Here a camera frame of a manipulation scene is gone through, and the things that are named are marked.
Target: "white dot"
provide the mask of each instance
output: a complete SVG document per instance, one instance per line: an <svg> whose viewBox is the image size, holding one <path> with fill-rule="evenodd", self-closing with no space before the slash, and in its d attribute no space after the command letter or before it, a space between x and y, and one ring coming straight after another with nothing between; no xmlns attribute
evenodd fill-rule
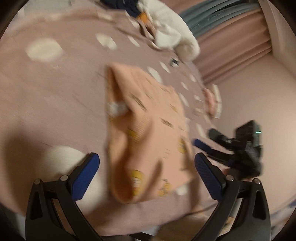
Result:
<svg viewBox="0 0 296 241"><path fill-rule="evenodd" d="M139 43L132 37L132 36L128 36L128 39L134 44L134 45L136 45L137 47L141 47L140 45L139 45Z"/></svg>
<svg viewBox="0 0 296 241"><path fill-rule="evenodd" d="M49 21L58 21L61 20L63 16L64 14L62 13L52 13L47 16L44 16L44 18Z"/></svg>
<svg viewBox="0 0 296 241"><path fill-rule="evenodd" d="M196 82L196 78L191 74L190 75L190 79L193 81L193 82Z"/></svg>
<svg viewBox="0 0 296 241"><path fill-rule="evenodd" d="M60 58L64 51L56 40L42 38L31 43L27 47L26 53L34 61L48 63Z"/></svg>
<svg viewBox="0 0 296 241"><path fill-rule="evenodd" d="M183 86L184 89L189 90L187 85L184 82L181 82L181 85Z"/></svg>
<svg viewBox="0 0 296 241"><path fill-rule="evenodd" d="M200 97L197 96L197 95L194 96L194 99L199 100L199 101L202 101L202 100L200 99Z"/></svg>
<svg viewBox="0 0 296 241"><path fill-rule="evenodd" d="M140 25L139 25L139 23L138 23L137 21L132 20L132 19L130 19L130 18L129 18L129 21L132 23L132 25L133 25L135 28L140 28Z"/></svg>
<svg viewBox="0 0 296 241"><path fill-rule="evenodd" d="M184 196L184 195L186 195L186 194L188 193L188 191L189 191L189 186L188 186L188 184L184 184L184 185L182 185L181 187L178 187L178 188L176 189L176 193L177 193L178 195L180 195L180 196Z"/></svg>
<svg viewBox="0 0 296 241"><path fill-rule="evenodd" d="M98 13L98 17L107 21L112 21L112 16L103 12L97 12Z"/></svg>
<svg viewBox="0 0 296 241"><path fill-rule="evenodd" d="M113 39L110 36L105 34L96 34L96 38L102 46L108 47L111 50L117 49L116 43L113 41Z"/></svg>
<svg viewBox="0 0 296 241"><path fill-rule="evenodd" d="M200 137L206 138L205 132L204 132L202 126L200 124L196 124L196 128L198 130L198 133L200 134Z"/></svg>
<svg viewBox="0 0 296 241"><path fill-rule="evenodd" d="M111 117L122 116L128 112L128 107L124 101L112 102L108 104L108 114Z"/></svg>
<svg viewBox="0 0 296 241"><path fill-rule="evenodd" d="M36 173L45 182L56 180L59 172L68 173L73 167L80 165L86 155L78 150L66 146L47 148L42 155L42 162L36 164ZM107 186L99 173L92 179L83 199L77 201L77 205L83 213L91 213L96 204L105 200Z"/></svg>
<svg viewBox="0 0 296 241"><path fill-rule="evenodd" d="M160 63L160 65L161 65L161 67L162 67L166 72L170 73L170 70L168 69L168 67L167 67L163 62L159 61L159 63Z"/></svg>
<svg viewBox="0 0 296 241"><path fill-rule="evenodd" d="M200 112L200 113L203 113L203 110L200 109L200 108L195 108L196 111Z"/></svg>
<svg viewBox="0 0 296 241"><path fill-rule="evenodd" d="M149 73L157 80L157 82L159 82L161 84L163 83L161 76L159 75L159 73L155 69L153 69L151 67L147 67L147 69L148 69Z"/></svg>
<svg viewBox="0 0 296 241"><path fill-rule="evenodd" d="M185 106L189 107L189 103L188 103L187 99L184 97L184 95L179 93L179 97L180 97L181 101L183 102L183 104Z"/></svg>

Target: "folded cloth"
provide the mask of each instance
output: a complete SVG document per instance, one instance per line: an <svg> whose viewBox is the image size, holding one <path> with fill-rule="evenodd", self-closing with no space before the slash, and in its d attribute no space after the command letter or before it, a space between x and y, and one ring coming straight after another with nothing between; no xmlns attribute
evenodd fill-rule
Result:
<svg viewBox="0 0 296 241"><path fill-rule="evenodd" d="M204 88L202 91L205 96L209 117L219 119L222 113L222 100L218 86L211 85L210 89Z"/></svg>
<svg viewBox="0 0 296 241"><path fill-rule="evenodd" d="M171 43L183 62L194 60L200 53L196 38L182 18L159 0L139 0L138 9L145 12L156 28L155 45L162 47Z"/></svg>
<svg viewBox="0 0 296 241"><path fill-rule="evenodd" d="M106 6L113 9L123 9L136 18L141 12L137 9L138 0L100 0Z"/></svg>
<svg viewBox="0 0 296 241"><path fill-rule="evenodd" d="M121 202L163 196L196 177L178 94L139 67L111 64L107 76L111 190Z"/></svg>

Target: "dark blue fabric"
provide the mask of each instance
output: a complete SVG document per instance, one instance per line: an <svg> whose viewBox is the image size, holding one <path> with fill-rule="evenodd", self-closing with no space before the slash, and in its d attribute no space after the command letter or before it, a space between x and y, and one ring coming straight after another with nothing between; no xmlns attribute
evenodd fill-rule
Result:
<svg viewBox="0 0 296 241"><path fill-rule="evenodd" d="M73 201L82 199L89 184L100 166L100 158L98 154L94 154L88 164L80 172L71 187L71 197Z"/></svg>
<svg viewBox="0 0 296 241"><path fill-rule="evenodd" d="M123 9L134 18L140 15L140 11L137 8L138 0L101 0L103 4L113 9Z"/></svg>

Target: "blue gripper pad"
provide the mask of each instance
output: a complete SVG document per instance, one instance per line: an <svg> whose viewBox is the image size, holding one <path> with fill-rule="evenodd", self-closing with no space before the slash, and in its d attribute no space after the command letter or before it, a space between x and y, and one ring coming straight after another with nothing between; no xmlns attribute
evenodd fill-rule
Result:
<svg viewBox="0 0 296 241"><path fill-rule="evenodd" d="M194 163L211 197L220 202L223 197L223 189L226 186L224 174L217 166L212 165L203 153L195 155Z"/></svg>
<svg viewBox="0 0 296 241"><path fill-rule="evenodd" d="M73 201L83 198L89 184L100 166L100 157L91 153L82 165L76 167L70 175L71 197Z"/></svg>
<svg viewBox="0 0 296 241"><path fill-rule="evenodd" d="M213 152L213 149L210 146L208 146L207 144L205 144L199 139L194 139L192 144L198 147L199 149L205 151L209 155L211 155Z"/></svg>

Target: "polka dot fabric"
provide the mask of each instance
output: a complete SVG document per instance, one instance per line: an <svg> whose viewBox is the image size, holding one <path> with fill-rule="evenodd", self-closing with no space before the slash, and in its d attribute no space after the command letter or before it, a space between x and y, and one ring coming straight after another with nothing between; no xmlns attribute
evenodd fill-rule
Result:
<svg viewBox="0 0 296 241"><path fill-rule="evenodd" d="M100 156L103 201L90 213L80 208L101 235L137 233L178 219L194 205L206 207L200 203L203 197L208 200L202 184L129 205L108 195L106 119L128 111L120 102L105 106L106 66L112 62L138 66L158 82L172 86L183 103L187 141L201 138L215 147L206 138L212 125L205 115L201 86L185 64L170 65L172 58L178 59L176 54L155 47L141 22L124 11L95 7L61 13L58 18L38 17L3 36L0 56L0 190L6 190L0 193L0 201L5 206L25 213L33 181L44 176L37 171L44 167L42 153L61 145ZM47 175L55 177L61 169L65 169L63 163L52 165ZM96 181L91 185L95 190ZM191 200L194 190L196 199Z"/></svg>

